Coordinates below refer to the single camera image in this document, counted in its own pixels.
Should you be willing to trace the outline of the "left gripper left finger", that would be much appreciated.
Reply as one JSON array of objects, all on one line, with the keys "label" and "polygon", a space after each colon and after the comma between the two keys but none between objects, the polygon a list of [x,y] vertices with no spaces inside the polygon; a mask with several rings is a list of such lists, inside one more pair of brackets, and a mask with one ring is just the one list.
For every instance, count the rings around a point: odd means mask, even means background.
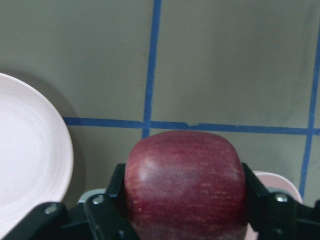
[{"label": "left gripper left finger", "polygon": [[6,240],[136,240],[127,219],[124,163],[106,190],[86,192],[75,207],[45,202],[34,207],[4,236]]}]

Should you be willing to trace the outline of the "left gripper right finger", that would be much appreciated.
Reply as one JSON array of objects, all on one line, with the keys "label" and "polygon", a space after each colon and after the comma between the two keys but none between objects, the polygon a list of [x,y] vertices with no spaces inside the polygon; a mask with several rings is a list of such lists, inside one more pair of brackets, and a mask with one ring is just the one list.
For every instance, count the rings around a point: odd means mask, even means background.
[{"label": "left gripper right finger", "polygon": [[299,203],[283,190],[271,192],[246,163],[246,214],[259,240],[318,240],[320,201],[313,207]]}]

